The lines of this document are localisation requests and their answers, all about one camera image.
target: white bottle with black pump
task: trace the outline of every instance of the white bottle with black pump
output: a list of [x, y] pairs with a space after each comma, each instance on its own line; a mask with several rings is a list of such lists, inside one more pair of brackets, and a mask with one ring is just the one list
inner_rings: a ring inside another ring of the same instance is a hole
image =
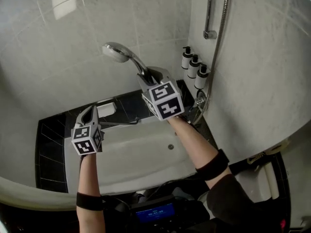
[[189, 78], [195, 79], [196, 73], [199, 70], [199, 66], [200, 66], [200, 62], [199, 62], [198, 55], [194, 54], [192, 56], [192, 59], [190, 60], [190, 63], [189, 63], [189, 69], [188, 69], [188, 77]]
[[194, 87], [198, 90], [202, 90], [205, 87], [205, 83], [208, 77], [208, 70], [205, 64], [201, 64], [200, 70], [198, 70], [194, 82]]
[[192, 58], [191, 48], [189, 46], [184, 47], [185, 51], [183, 52], [183, 59], [181, 61], [181, 67], [185, 70], [189, 68], [189, 63]]

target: shower head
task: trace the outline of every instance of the shower head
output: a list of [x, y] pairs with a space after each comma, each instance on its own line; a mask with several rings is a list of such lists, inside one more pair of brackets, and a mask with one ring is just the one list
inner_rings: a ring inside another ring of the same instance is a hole
[[136, 65], [140, 75], [144, 77], [146, 82], [150, 84], [154, 83], [145, 64], [126, 46], [117, 42], [107, 42], [103, 46], [103, 54], [120, 63], [124, 63], [130, 59]]

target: bathtub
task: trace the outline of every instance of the bathtub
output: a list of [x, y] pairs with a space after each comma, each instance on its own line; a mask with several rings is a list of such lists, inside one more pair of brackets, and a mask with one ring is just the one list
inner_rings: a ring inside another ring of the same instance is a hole
[[[102, 194], [122, 194], [159, 186], [195, 173], [174, 130], [155, 116], [137, 125], [119, 125], [105, 132], [103, 152], [97, 154], [97, 172]], [[80, 156], [70, 138], [65, 139], [65, 168], [69, 193], [79, 182]]]

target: display screen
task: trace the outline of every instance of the display screen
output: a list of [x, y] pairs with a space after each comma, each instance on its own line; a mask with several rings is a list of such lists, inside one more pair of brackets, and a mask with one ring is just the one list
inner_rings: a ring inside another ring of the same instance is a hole
[[148, 223], [169, 216], [174, 216], [175, 210], [173, 204], [169, 203], [149, 210], [136, 212], [136, 215], [141, 223]]

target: shower hose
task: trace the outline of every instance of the shower hose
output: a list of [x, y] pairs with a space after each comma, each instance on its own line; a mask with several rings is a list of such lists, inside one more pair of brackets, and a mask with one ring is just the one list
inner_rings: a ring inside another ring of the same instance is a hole
[[218, 33], [215, 52], [214, 52], [214, 56], [213, 56], [213, 62], [212, 62], [212, 66], [211, 66], [210, 74], [209, 74], [209, 78], [208, 78], [208, 90], [207, 90], [206, 100], [205, 100], [205, 103], [204, 103], [204, 106], [203, 106], [203, 109], [202, 109], [200, 115], [198, 116], [198, 118], [193, 123], [194, 125], [200, 121], [204, 112], [207, 111], [207, 109], [208, 109], [208, 103], [210, 100], [210, 94], [212, 92], [213, 79], [214, 79], [214, 74], [215, 74], [215, 70], [216, 70], [215, 64], [216, 64], [219, 48], [220, 48], [221, 42], [222, 42], [222, 37], [223, 37], [223, 33], [224, 33], [225, 21], [226, 21], [226, 17], [227, 17], [228, 8], [229, 8], [229, 0], [224, 0], [222, 19], [220, 22], [219, 33]]

